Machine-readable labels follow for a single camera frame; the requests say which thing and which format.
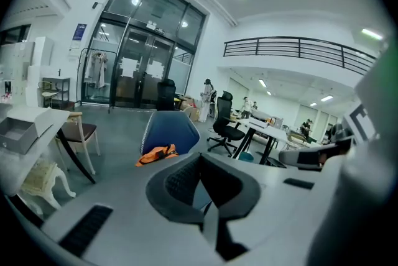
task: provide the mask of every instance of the black slot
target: black slot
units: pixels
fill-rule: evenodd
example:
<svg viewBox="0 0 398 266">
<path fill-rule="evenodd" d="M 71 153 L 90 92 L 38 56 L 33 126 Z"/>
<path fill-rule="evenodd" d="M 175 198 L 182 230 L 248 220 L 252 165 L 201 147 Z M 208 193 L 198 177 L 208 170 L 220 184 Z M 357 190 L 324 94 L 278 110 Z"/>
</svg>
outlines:
<svg viewBox="0 0 398 266">
<path fill-rule="evenodd" d="M 293 178 L 288 178 L 284 181 L 284 183 L 296 186 L 297 188 L 303 188 L 307 190 L 311 190 L 314 183 L 312 182 L 307 182 L 303 180 L 298 180 L 298 179 L 293 179 Z"/>
<path fill-rule="evenodd" d="M 111 208 L 96 205 L 61 240 L 60 246 L 80 257 L 112 213 Z"/>
</svg>

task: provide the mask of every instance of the blue chair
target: blue chair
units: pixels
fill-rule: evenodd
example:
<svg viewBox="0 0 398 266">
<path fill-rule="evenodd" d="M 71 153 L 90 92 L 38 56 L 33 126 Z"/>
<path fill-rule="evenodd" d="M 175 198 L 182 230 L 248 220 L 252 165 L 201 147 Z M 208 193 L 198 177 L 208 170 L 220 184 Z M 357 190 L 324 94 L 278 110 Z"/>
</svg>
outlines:
<svg viewBox="0 0 398 266">
<path fill-rule="evenodd" d="M 169 144 L 175 145 L 178 154 L 187 154 L 199 138 L 198 129 L 184 112 L 156 111 L 145 129 L 141 155 Z"/>
</svg>

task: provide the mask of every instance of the hanging clothes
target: hanging clothes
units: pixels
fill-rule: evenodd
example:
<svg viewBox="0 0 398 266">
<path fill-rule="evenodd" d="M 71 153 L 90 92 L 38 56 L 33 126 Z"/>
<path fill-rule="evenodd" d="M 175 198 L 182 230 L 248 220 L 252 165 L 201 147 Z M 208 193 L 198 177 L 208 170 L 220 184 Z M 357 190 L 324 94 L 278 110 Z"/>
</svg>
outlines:
<svg viewBox="0 0 398 266">
<path fill-rule="evenodd" d="M 89 56 L 85 83 L 95 84 L 95 88 L 105 87 L 106 53 L 95 52 Z"/>
</svg>

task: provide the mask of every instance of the armrest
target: armrest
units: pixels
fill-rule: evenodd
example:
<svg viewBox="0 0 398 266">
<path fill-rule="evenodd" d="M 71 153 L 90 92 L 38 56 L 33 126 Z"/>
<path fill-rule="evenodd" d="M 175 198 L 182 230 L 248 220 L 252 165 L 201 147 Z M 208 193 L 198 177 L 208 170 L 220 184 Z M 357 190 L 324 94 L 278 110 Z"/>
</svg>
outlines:
<svg viewBox="0 0 398 266">
<path fill-rule="evenodd" d="M 74 118 L 82 115 L 83 113 L 81 111 L 71 111 L 68 118 Z"/>
<path fill-rule="evenodd" d="M 228 118 L 228 117 L 223 117 L 224 119 L 226 119 L 226 120 L 228 120 L 229 122 L 232 122 L 232 123 L 235 123 L 236 121 L 235 120 L 232 120 L 231 118 Z"/>
</svg>

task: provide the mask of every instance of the orange bag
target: orange bag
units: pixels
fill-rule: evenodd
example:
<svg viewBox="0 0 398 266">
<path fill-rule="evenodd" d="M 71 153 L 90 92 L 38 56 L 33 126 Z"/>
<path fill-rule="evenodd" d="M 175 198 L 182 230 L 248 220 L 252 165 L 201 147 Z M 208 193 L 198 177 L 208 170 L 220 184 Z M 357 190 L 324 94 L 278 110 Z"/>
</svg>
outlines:
<svg viewBox="0 0 398 266">
<path fill-rule="evenodd" d="M 144 154 L 136 163 L 136 167 L 142 167 L 147 163 L 156 162 L 162 159 L 168 159 L 172 157 L 178 157 L 178 153 L 177 151 L 175 151 L 174 144 L 169 144 L 166 147 L 156 147 L 147 154 Z"/>
</svg>

